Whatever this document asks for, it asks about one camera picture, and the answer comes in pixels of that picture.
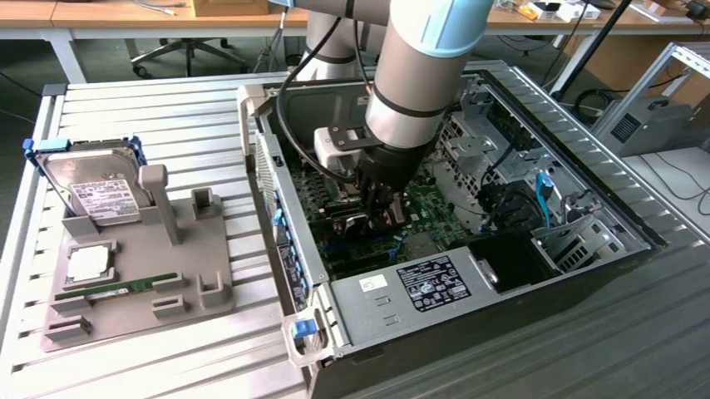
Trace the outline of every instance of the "cardboard box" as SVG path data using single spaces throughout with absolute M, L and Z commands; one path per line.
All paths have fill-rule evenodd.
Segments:
M 196 17 L 268 14 L 268 0 L 193 0 Z
M 644 0 L 643 7 L 662 17 L 684 17 L 686 6 L 678 0 Z
M 567 2 L 563 2 L 561 6 L 559 7 L 559 10 L 556 11 L 556 17 L 564 22 L 576 21 L 576 19 L 579 19 L 579 16 L 581 15 L 583 9 L 584 6 L 580 3 L 569 4 Z M 601 12 L 599 11 L 599 8 L 588 4 L 581 19 L 597 19 L 600 14 Z

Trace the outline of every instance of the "floor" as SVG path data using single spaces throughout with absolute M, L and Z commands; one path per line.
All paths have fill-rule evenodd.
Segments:
M 229 43 L 234 47 L 234 54 L 253 65 L 265 38 L 233 38 Z M 291 40 L 285 46 L 285 54 L 299 51 L 299 46 Z M 145 52 L 158 46 L 157 40 L 141 39 L 136 41 L 138 50 Z M 540 42 L 524 37 L 484 37 L 477 43 L 472 59 L 501 59 L 509 65 L 520 67 L 529 76 L 540 81 L 548 64 L 556 55 L 556 49 L 547 45 L 544 48 L 523 52 L 513 49 L 535 49 Z M 128 64 L 128 53 L 122 40 L 82 40 L 77 41 L 80 57 L 84 62 L 88 81 L 129 81 L 140 79 Z M 66 79 L 56 60 L 54 53 L 46 42 L 41 41 L 0 41 L 0 71 L 20 81 L 34 91 L 41 91 L 42 85 L 62 83 Z M 561 55 L 553 73 L 565 62 Z M 157 60 L 144 64 L 153 79 L 184 76 L 184 53 L 166 54 Z M 213 55 L 197 53 L 193 59 L 193 75 L 209 76 L 238 73 L 237 66 Z M 575 93 L 601 84 L 589 74 L 583 74 L 576 80 L 565 99 L 573 99 Z M 38 98 L 17 88 L 0 77 L 0 110 L 12 112 L 29 119 L 36 117 Z M 20 151 L 22 139 L 32 134 L 32 124 L 0 112 L 0 246 L 4 244 L 9 217 L 14 206 L 14 193 L 22 172 L 22 154 Z

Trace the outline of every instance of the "white label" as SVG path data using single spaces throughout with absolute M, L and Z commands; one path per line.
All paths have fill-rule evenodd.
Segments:
M 137 203 L 125 180 L 105 180 L 69 186 L 93 220 L 137 214 Z
M 363 293 L 371 291 L 372 289 L 387 287 L 387 280 L 384 280 L 384 275 L 377 274 L 376 276 L 363 278 L 361 280 L 359 280 L 359 286 L 363 289 Z

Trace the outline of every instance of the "hard drive label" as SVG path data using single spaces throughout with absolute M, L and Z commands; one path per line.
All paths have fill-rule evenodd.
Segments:
M 137 214 L 137 203 L 125 180 L 105 180 L 69 186 L 93 220 Z
M 469 297 L 469 291 L 448 256 L 397 269 L 399 279 L 419 312 Z

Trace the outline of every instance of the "green circuit board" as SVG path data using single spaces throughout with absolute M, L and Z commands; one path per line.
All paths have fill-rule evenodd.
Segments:
M 404 212 L 411 223 L 395 232 L 359 241 L 333 238 L 332 223 L 321 211 L 325 204 L 361 206 L 355 188 L 344 190 L 343 185 L 315 171 L 293 173 L 292 181 L 320 258 L 335 279 L 441 252 L 468 235 L 436 186 L 421 175 L 405 189 Z

